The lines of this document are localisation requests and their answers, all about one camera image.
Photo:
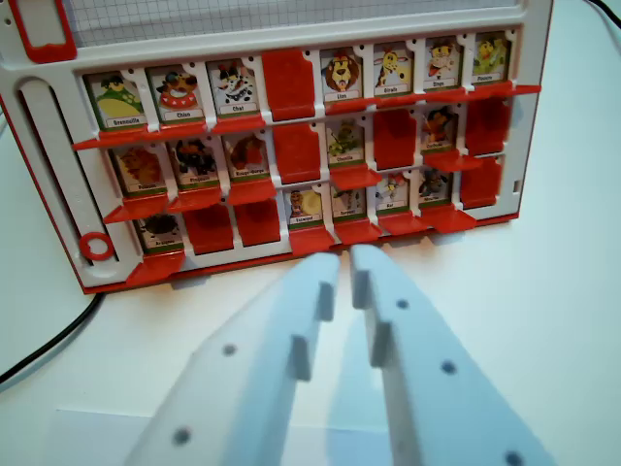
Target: cartoon animal picture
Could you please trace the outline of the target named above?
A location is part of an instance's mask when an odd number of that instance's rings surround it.
[[[384,48],[384,56],[377,58],[374,61],[374,65],[381,65],[376,87],[410,82],[411,73],[408,58],[399,56],[391,48]]]
[[[120,75],[112,75],[101,81],[104,93],[97,97],[97,106],[109,118],[136,117],[144,112],[140,98],[125,86]]]
[[[362,141],[358,139],[356,133],[356,124],[354,120],[344,120],[339,127],[339,131],[336,134],[332,132],[334,141],[328,146],[330,155],[336,156],[362,148]]]
[[[231,151],[231,163],[237,170],[243,170],[247,164],[259,165],[263,162],[262,151],[265,142],[254,134],[240,139]]]
[[[448,183],[448,178],[437,169],[432,168],[423,172],[423,183],[418,187],[418,193],[422,197],[438,194]]]
[[[150,216],[141,222],[141,233],[149,234],[151,239],[157,238],[159,235],[170,234],[172,236],[179,235],[179,226],[174,216],[167,214],[156,214]]]
[[[377,196],[384,201],[394,201],[398,194],[398,188],[405,186],[408,182],[405,177],[399,173],[396,176],[388,177],[386,184],[378,191]]]
[[[178,141],[175,153],[182,173],[188,173],[190,169],[197,175],[207,175],[208,172],[215,171],[213,155],[199,139]]]
[[[493,73],[507,62],[505,41],[498,37],[488,36],[480,41],[474,58],[474,73],[486,75]]]
[[[300,191],[292,191],[290,195],[291,199],[291,218],[296,216],[305,216],[304,209],[302,209],[302,201],[304,197]]]
[[[160,93],[159,105],[171,110],[191,109],[198,104],[194,94],[197,86],[195,76],[171,71],[155,89]]]
[[[162,180],[157,156],[144,148],[132,148],[119,159],[129,176],[140,184],[158,183]]]
[[[220,70],[220,85],[218,91],[224,94],[224,102],[243,103],[253,99],[254,85],[250,74],[245,66],[238,66],[235,61],[227,67],[224,64],[218,66]]]
[[[455,114],[450,112],[448,106],[444,106],[439,110],[433,110],[425,119],[423,132],[429,134],[428,143],[437,143],[447,141],[448,135],[446,125],[455,118]]]
[[[431,45],[431,59],[429,60],[429,77],[440,77],[442,73],[450,73],[455,65],[451,56],[454,45],[449,40],[442,40]]]
[[[337,92],[345,92],[358,81],[360,67],[345,50],[338,50],[328,66],[322,70],[322,74],[328,87]]]

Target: screw hole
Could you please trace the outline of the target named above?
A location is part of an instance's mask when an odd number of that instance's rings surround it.
[[[457,372],[457,367],[451,361],[444,361],[442,363],[442,370],[445,371],[446,374],[455,374]]]
[[[522,461],[522,457],[516,453],[515,451],[510,451],[505,455],[505,461],[509,466],[522,466],[524,461]]]
[[[190,433],[190,429],[187,427],[180,427],[173,434],[173,443],[175,445],[185,445],[190,441],[192,434]]]
[[[237,351],[237,347],[235,345],[224,345],[224,348],[222,348],[222,352],[224,353],[225,356],[232,356],[233,354],[235,354]]]

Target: lion character card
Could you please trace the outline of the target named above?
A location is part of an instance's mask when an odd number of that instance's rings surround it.
[[[254,75],[240,58],[208,63],[207,70],[215,111],[219,116],[234,117],[259,112]]]
[[[222,136],[231,183],[270,177],[265,141],[254,133]]]
[[[505,81],[510,43],[504,31],[476,34],[473,85]]]
[[[450,106],[425,112],[423,117],[421,153],[454,149],[457,140],[457,115]]]
[[[134,220],[134,227],[146,254],[182,250],[183,239],[179,225],[179,216],[170,214],[156,214]]]
[[[454,36],[427,39],[423,89],[452,89],[461,85],[462,47]]]
[[[367,216],[367,192],[365,188],[339,191],[330,187],[333,221],[354,220]]]
[[[411,92],[413,60],[406,44],[379,44],[374,47],[375,95],[403,95]]]
[[[290,230],[323,224],[321,195],[311,187],[285,191],[284,211]]]
[[[159,160],[149,147],[110,149],[110,157],[125,196],[147,196],[166,192]]]
[[[120,72],[86,75],[84,85],[102,131],[138,128],[147,123],[138,88]]]
[[[219,185],[212,149],[203,139],[181,139],[168,144],[180,190]]]
[[[326,144],[328,146],[328,165],[339,167],[364,163],[364,128],[354,119],[335,119],[326,121]]]
[[[423,167],[420,170],[418,187],[418,207],[450,204],[453,176],[435,168]]]
[[[362,97],[362,60],[353,48],[323,50],[319,56],[324,102]]]
[[[198,80],[181,65],[149,68],[147,78],[160,121],[181,123],[204,119]]]
[[[401,173],[386,175],[377,184],[376,212],[379,216],[409,210],[409,180]]]

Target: grid panel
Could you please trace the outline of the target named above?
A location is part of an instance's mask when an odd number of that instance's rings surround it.
[[[78,47],[511,6],[517,0],[63,0]]]

